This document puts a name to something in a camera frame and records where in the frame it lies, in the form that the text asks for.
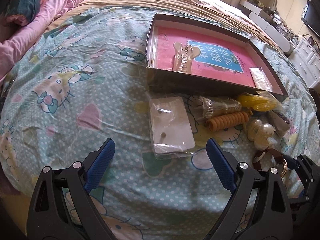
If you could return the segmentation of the yellow item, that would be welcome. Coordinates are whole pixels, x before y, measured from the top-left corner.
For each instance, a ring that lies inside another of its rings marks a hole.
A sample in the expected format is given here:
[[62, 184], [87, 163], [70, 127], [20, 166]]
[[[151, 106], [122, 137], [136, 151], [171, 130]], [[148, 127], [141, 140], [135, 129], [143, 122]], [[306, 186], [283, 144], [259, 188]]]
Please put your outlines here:
[[243, 93], [239, 95], [237, 101], [241, 103], [242, 107], [257, 112], [282, 111], [283, 106], [281, 102], [276, 99], [268, 91], [257, 91], [257, 94]]

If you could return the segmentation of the tan bedspread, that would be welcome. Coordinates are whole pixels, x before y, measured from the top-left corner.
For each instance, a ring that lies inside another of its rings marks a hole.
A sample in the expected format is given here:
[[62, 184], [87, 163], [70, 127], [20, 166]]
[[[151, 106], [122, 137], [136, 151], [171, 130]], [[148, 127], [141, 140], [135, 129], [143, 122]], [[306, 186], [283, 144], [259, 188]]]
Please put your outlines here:
[[260, 41], [270, 45], [280, 51], [278, 45], [252, 20], [244, 15], [239, 9], [225, 5], [223, 7], [211, 7], [196, 4], [184, 0], [84, 0], [77, 7], [65, 13], [63, 16], [54, 20], [47, 31], [50, 31], [71, 16], [80, 14], [85, 10], [103, 7], [143, 7], [156, 10], [172, 10], [183, 14], [198, 17], [202, 20], [221, 23], [224, 27], [233, 28], [235, 30], [244, 31]]

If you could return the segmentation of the earring card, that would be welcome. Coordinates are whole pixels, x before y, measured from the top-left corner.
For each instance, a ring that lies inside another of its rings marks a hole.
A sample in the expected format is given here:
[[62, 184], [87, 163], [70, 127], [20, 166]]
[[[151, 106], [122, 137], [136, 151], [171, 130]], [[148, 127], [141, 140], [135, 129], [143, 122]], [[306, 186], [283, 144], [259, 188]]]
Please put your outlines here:
[[151, 148], [157, 159], [193, 154], [195, 140], [182, 97], [149, 100]]

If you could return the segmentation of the pink quilt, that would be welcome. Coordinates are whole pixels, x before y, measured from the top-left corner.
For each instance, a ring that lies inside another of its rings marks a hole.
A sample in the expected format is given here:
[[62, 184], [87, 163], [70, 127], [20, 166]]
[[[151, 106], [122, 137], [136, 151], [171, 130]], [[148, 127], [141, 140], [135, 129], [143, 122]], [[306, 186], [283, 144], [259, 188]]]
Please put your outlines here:
[[84, 0], [49, 0], [31, 23], [1, 42], [1, 81], [54, 19], [77, 7], [82, 1]]

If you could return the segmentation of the pink book with blue label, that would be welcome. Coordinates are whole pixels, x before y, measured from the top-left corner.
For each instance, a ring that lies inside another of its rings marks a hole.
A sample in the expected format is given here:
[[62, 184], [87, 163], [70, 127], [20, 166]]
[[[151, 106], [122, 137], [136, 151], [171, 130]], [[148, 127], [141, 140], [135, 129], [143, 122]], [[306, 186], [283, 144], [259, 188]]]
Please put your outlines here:
[[175, 42], [200, 48], [200, 55], [193, 60], [191, 74], [255, 87], [249, 69], [257, 65], [246, 45], [187, 30], [157, 28], [156, 68], [172, 71]]

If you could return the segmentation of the black flat television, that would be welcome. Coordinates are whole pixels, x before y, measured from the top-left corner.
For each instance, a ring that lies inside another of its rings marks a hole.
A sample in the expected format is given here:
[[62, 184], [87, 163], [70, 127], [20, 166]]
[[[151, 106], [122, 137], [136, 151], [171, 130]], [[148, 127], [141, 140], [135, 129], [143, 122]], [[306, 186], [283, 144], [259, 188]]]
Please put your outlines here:
[[310, 0], [307, 0], [301, 20], [319, 38], [319, 13]]

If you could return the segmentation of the pearl hair clip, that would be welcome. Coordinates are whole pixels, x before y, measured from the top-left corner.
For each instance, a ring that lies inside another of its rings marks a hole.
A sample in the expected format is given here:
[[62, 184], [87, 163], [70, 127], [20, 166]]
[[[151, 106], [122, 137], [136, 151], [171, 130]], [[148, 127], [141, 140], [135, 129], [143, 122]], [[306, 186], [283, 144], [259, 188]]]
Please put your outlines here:
[[276, 129], [269, 123], [260, 119], [253, 119], [247, 126], [247, 138], [253, 142], [255, 148], [263, 151], [270, 146], [269, 139], [273, 137]]

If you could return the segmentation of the grey white dresser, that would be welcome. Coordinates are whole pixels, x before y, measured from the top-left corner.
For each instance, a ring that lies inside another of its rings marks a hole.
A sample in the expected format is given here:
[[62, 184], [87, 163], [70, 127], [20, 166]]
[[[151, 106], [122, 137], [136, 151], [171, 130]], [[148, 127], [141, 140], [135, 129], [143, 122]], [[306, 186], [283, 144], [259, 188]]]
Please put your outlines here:
[[267, 33], [267, 35], [278, 45], [286, 56], [289, 56], [292, 53], [293, 46], [271, 24], [272, 18], [270, 18], [267, 13], [246, 0], [240, 0], [238, 8], [265, 33]]

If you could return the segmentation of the hello kitty teal bedsheet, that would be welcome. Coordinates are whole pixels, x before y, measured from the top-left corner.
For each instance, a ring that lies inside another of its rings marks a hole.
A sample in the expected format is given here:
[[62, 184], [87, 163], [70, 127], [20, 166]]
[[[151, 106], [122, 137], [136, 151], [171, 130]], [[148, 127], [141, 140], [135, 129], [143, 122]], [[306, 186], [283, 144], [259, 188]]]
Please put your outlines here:
[[157, 160], [151, 151], [144, 49], [156, 11], [89, 9], [31, 47], [11, 74], [1, 116], [1, 161], [31, 195], [41, 168], [82, 160], [107, 139], [115, 158], [92, 191], [119, 239], [202, 239], [229, 200], [191, 122], [199, 153]]

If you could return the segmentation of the vanity mirror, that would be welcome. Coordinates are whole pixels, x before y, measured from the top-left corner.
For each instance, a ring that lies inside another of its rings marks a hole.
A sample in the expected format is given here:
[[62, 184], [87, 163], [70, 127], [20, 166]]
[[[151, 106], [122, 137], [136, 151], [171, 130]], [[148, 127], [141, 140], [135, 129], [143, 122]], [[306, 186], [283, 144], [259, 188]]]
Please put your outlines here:
[[263, 4], [264, 7], [271, 9], [272, 11], [277, 10], [277, 0], [257, 0], [260, 4]]

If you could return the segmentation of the white narrow plastic packet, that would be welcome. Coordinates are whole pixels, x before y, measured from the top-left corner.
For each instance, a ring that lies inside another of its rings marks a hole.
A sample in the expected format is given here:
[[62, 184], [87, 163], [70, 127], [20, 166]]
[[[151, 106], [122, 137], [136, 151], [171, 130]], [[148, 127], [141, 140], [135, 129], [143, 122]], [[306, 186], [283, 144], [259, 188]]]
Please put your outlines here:
[[255, 67], [250, 68], [249, 70], [257, 88], [272, 92], [272, 85], [262, 69]]

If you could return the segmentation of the white drawer cabinet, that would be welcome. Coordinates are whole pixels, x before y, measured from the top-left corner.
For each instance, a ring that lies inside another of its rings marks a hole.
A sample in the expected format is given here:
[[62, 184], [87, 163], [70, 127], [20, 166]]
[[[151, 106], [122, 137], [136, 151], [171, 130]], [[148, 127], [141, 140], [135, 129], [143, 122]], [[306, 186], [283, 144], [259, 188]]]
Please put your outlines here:
[[289, 60], [309, 88], [319, 93], [319, 54], [306, 38], [302, 38], [289, 56]]

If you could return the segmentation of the dark beads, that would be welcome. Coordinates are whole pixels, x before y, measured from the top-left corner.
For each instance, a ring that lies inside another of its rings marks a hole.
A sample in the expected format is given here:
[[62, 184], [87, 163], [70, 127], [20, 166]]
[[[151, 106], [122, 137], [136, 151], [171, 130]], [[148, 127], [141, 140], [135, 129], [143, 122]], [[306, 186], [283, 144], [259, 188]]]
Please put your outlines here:
[[278, 137], [283, 137], [290, 130], [290, 121], [280, 112], [267, 112], [269, 123], [275, 128]]

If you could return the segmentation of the dark shallow cardboard box tray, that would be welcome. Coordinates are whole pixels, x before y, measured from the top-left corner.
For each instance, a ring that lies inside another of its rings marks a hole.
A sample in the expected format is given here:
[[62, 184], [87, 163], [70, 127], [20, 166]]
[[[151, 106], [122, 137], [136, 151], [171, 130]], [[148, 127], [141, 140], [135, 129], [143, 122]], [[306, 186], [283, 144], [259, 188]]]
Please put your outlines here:
[[262, 72], [279, 101], [288, 94], [262, 52], [234, 31], [180, 16], [155, 14], [146, 38], [146, 78], [159, 93], [236, 97], [260, 91]]

